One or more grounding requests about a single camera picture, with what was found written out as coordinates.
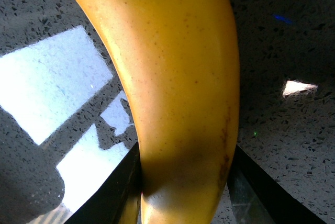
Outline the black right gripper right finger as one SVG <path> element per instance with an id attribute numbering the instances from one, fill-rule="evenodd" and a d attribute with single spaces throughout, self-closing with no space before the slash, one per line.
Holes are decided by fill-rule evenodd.
<path id="1" fill-rule="evenodd" d="M 236 147 L 228 177 L 237 223 L 325 223 Z"/>

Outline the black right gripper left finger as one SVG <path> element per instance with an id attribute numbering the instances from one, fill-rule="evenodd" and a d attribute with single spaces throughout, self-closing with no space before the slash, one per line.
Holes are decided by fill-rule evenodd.
<path id="1" fill-rule="evenodd" d="M 137 223 L 142 193 L 136 143 L 93 196 L 66 223 Z"/>

